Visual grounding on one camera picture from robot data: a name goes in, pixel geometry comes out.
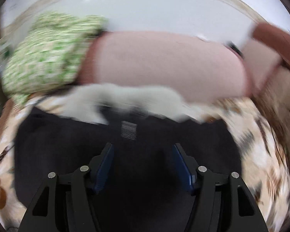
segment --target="blurred cloth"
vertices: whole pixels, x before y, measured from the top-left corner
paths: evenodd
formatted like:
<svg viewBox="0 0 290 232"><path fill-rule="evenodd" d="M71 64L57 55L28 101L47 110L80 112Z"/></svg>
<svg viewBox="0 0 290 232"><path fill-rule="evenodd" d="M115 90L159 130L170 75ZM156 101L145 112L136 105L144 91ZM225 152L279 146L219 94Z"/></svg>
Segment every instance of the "blurred cloth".
<svg viewBox="0 0 290 232"><path fill-rule="evenodd" d="M241 174L238 148L221 119L177 123L109 109L104 115L108 125L32 109L19 126L14 151L15 190L26 207L49 172L72 173L107 142L115 148L113 167L105 191L94 200L102 231L184 231L194 198L181 189L172 157L175 143L215 173ZM122 121L137 125L135 140L122 136Z"/></svg>
<svg viewBox="0 0 290 232"><path fill-rule="evenodd" d="M82 58L105 19L46 12L33 24L3 72L2 86L22 105L29 94L72 83Z"/></svg>
<svg viewBox="0 0 290 232"><path fill-rule="evenodd" d="M48 113L62 114L69 93L33 95L23 109L13 107L0 138L0 222L7 230L18 227L26 211L14 188L13 139L33 105ZM253 194L272 231L279 231L290 216L290 175L284 147L277 142L271 126L249 98L225 99L214 104L190 104L191 117L200 123L222 118L241 156L242 178Z"/></svg>
<svg viewBox="0 0 290 232"><path fill-rule="evenodd" d="M94 41L79 84L163 85L187 102L251 95L243 60L224 45L169 32L106 32Z"/></svg>

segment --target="patterned blanket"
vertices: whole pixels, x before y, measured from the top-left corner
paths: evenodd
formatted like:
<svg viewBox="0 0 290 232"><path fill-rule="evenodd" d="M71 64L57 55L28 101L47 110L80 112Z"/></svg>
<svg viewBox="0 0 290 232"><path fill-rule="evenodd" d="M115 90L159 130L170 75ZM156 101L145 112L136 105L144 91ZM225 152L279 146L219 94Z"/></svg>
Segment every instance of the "patterned blanket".
<svg viewBox="0 0 290 232"><path fill-rule="evenodd" d="M93 15L78 18L54 11L39 15L7 63L4 91L22 105L31 93L72 83L90 40L105 22Z"/></svg>
<svg viewBox="0 0 290 232"><path fill-rule="evenodd" d="M35 96L22 110L14 107L0 139L0 222L17 231L26 208L14 189L13 138L33 105L60 114L65 95ZM290 175L283 147L249 98L225 99L213 104L192 104L191 117L198 122L222 118L240 150L242 177L253 194L270 232L279 231L290 216Z"/></svg>

